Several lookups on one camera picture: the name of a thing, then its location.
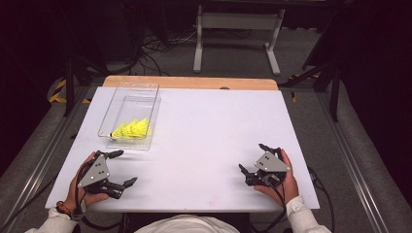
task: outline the person's right hand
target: person's right hand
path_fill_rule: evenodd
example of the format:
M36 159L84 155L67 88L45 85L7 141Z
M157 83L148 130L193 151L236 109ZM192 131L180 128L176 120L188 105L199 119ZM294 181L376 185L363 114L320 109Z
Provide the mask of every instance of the person's right hand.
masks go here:
M280 184L279 186L276 187L278 189L279 193L281 195L284 195L284 190L285 190L285 204L288 204L289 201L291 201L293 198L299 195L299 189L297 187L297 182L296 179L293 176L293 168L291 161L288 158L288 155L285 153L284 150L281 151L283 160L286 165L288 165L291 169L286 173L285 180L283 181L283 187ZM264 185L256 185L254 186L254 189L271 197L278 203L280 206L282 206L282 200L279 198L278 194L276 194L275 190L273 190L269 186L264 186Z

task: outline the metal frame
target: metal frame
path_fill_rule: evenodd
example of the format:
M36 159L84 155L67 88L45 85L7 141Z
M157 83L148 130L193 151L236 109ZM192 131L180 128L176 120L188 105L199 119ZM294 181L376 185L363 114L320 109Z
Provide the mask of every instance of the metal frame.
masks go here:
M7 222L14 213L16 213L28 200L30 200L36 194L37 189L42 183L43 177L46 175L52 163L52 160L57 153L58 147L60 146L60 143L63 139L63 134L64 132L66 132L67 128L70 125L70 122L72 121L78 109L82 105L82 102L85 99L87 92L88 92L88 87L84 87L84 86L80 87L80 90L76 96L76 101L75 101L72 111L70 111L70 114L67 117L64 117L59 123L59 125L57 126L57 129L55 130L55 133L51 141L49 142L48 147L46 148L45 152L40 158L32 175L27 180L27 183L23 191L21 192L20 196L16 200L15 205L10 209L10 213L7 216L5 222ZM11 233L16 230L16 227L19 225L22 218L24 217L24 212L25 210L22 211L15 218L15 220L9 225L5 233Z
M280 10L278 15L254 15L254 14L225 14L225 13L203 13L203 7L197 10L197 44L194 55L193 72L200 73L202 66L202 29L203 28L229 28L229 29L255 29L270 30L270 40L264 45L267 58L269 59L272 73L279 76L281 71L273 49L279 30L282 25L285 10Z
M339 146L342 151L343 162L345 163L345 166L348 169L348 173L352 179L352 182L355 185L355 189L358 192L358 196L360 197L360 201L362 202L366 214L369 217L369 221L373 227L374 232L389 232L388 227L386 226L386 223L375 203L369 186L363 178L361 170L358 167L358 164L349 148L345 136L340 130L339 124L334 121L332 115L328 110L329 103L327 102L326 94L318 92L317 97L321 104L322 110L326 116L327 122L329 123L329 126L337 142L339 143Z

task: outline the table leg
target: table leg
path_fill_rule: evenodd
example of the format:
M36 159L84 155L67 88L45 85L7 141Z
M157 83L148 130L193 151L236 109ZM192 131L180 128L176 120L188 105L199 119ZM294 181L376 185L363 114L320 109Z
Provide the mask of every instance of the table leg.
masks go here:
M281 71L279 69L278 61L276 60L273 49L275 47L276 39L278 38L278 35L279 35L279 30L281 29L281 26L282 26L282 20L284 18L284 15L285 15L285 10L280 10L278 17L276 18L275 24L273 25L273 29L270 32L270 35L271 35L270 42L265 44L267 58L269 59L270 67L272 68L272 73L275 76L279 76L281 74Z
M197 45L196 45L196 53L194 55L194 65L193 65L193 72L200 73L201 66L202 66L202 52L203 52L203 43L202 43L202 6L198 7L197 10Z

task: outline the wrist strap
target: wrist strap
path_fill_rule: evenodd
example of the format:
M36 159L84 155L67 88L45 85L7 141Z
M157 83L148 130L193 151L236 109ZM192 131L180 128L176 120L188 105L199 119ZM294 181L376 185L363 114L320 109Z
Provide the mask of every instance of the wrist strap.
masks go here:
M76 208L71 215L72 220L79 221L85 216L86 204L85 200L80 204L80 209Z
M67 209L66 207L64 207L64 202L58 201L58 202L55 204L55 209L56 209L59 213L65 214L65 215L69 216L70 218L72 218L72 211L69 210L69 209Z

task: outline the gray carpet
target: gray carpet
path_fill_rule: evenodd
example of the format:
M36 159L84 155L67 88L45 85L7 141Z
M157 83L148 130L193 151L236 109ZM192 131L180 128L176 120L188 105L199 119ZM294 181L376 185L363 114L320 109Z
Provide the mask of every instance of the gray carpet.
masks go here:
M272 76L266 54L262 49L267 36L267 33L257 31L253 31L249 37L243 39L222 31L209 33L204 40L203 64L200 74L192 72L194 41L189 40L168 52L155 52L152 58L157 62L161 71L172 76L270 78L283 83L290 75L302 73L300 67L320 35L314 30L283 29L281 31L275 47L275 55L282 73L279 77ZM149 59L142 61L147 66L156 69L155 64ZM109 67L114 69L122 65L121 62L111 63ZM140 65L136 65L131 73L133 75L158 75L158 71L143 69ZM95 87L101 85L101 82L102 79L95 79L93 86L87 89L87 97L92 97ZM328 91L314 93L310 86L311 82L306 81L295 88L282 90L306 163L316 171L330 195L334 209L335 232L412 232L411 209L401 196L379 154L359 123L346 96L344 86L342 85L339 98L339 123L333 125L341 129L345 136L387 229L377 229L374 226L373 217L362 203L360 191L355 186L356 180L348 170L345 154L334 134L329 116L323 111L320 98L327 99ZM291 98L291 91L294 91L296 95L295 101ZM55 145L51 165L45 168L47 173L40 179L42 180L40 187L50 181L64 163L65 156L74 142L71 137L78 132L87 107L88 104L81 104L74 113L73 120L68 122L60 143ZM44 152L51 149L48 148L49 142L53 140L53 134L58 130L59 124L65 120L62 117L64 108L62 104L52 104L44 120L27 141L9 170L1 177L0 222L4 222L9 215L10 209L24 190ZM330 229L329 204L325 194L316 190L321 208L315 210L314 215L320 224ZM32 227L39 227L44 222L47 218L44 206L50 191L50 188L46 189L27 208L14 232L24 232ZM251 220L257 228L261 229L278 214L252 214ZM110 213L88 213L87 217L99 225L110 225L120 220L120 214ZM270 232L282 232L288 226L288 222L284 221ZM107 232L117 232L117 230L115 228ZM82 232L96 232L96 230L82 224Z

